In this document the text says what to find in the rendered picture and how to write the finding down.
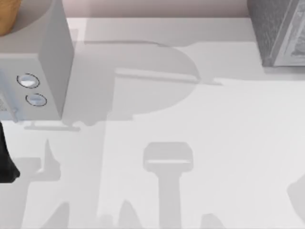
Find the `pale microwave oven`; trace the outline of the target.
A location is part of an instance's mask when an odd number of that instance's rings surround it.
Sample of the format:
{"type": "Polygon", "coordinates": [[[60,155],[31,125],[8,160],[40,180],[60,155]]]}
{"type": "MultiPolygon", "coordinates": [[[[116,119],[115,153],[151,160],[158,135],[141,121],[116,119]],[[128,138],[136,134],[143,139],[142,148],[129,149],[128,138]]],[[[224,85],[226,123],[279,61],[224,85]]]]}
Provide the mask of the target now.
{"type": "Polygon", "coordinates": [[[0,120],[60,120],[74,58],[62,0],[22,0],[12,31],[0,37],[0,120]],[[30,73],[40,85],[22,87],[17,76],[30,73]],[[41,94],[35,107],[26,95],[41,94]]]}

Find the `small round microwave knob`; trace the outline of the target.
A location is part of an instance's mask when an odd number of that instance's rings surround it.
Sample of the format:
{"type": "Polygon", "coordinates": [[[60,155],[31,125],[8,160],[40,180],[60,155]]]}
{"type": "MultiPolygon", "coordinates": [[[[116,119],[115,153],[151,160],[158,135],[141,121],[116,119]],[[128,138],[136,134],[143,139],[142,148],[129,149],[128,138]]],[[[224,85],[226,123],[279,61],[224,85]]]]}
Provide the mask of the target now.
{"type": "Polygon", "coordinates": [[[29,94],[25,97],[26,102],[35,107],[42,107],[47,104],[47,99],[41,94],[29,94]]]}

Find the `large round microwave knob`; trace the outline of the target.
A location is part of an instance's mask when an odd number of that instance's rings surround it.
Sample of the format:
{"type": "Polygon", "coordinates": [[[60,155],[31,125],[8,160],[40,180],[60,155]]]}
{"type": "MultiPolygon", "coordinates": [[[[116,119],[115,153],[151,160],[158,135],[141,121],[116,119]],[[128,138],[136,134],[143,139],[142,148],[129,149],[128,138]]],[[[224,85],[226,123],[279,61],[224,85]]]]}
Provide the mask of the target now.
{"type": "Polygon", "coordinates": [[[40,85],[40,80],[38,79],[38,77],[36,77],[35,75],[30,74],[30,73],[18,75],[17,82],[22,87],[25,87],[28,89],[34,89],[40,85]]]}

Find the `grey cabinet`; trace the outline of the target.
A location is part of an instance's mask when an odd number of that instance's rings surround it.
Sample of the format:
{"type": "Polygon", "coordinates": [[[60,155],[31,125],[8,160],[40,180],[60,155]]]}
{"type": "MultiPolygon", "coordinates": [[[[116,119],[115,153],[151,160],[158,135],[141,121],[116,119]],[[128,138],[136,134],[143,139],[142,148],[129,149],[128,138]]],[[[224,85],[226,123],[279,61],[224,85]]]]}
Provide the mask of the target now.
{"type": "Polygon", "coordinates": [[[305,67],[305,0],[247,0],[264,67],[305,67]]]}

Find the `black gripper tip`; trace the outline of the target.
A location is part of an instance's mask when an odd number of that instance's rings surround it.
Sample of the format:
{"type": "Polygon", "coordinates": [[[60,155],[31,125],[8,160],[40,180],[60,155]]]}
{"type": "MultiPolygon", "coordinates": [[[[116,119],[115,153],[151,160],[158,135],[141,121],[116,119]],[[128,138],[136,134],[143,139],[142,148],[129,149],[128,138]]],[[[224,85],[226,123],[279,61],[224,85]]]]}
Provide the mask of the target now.
{"type": "Polygon", "coordinates": [[[13,183],[19,177],[20,171],[9,154],[3,125],[0,121],[0,184],[13,183]]]}

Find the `orange-brown bread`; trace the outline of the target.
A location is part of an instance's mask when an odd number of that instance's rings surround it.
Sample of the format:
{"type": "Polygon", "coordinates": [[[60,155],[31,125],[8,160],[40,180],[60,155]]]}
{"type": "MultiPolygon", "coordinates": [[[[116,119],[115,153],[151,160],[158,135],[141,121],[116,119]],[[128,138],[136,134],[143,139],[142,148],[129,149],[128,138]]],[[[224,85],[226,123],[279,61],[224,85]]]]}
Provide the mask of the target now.
{"type": "Polygon", "coordinates": [[[0,36],[8,34],[16,21],[22,0],[0,0],[0,36]]]}

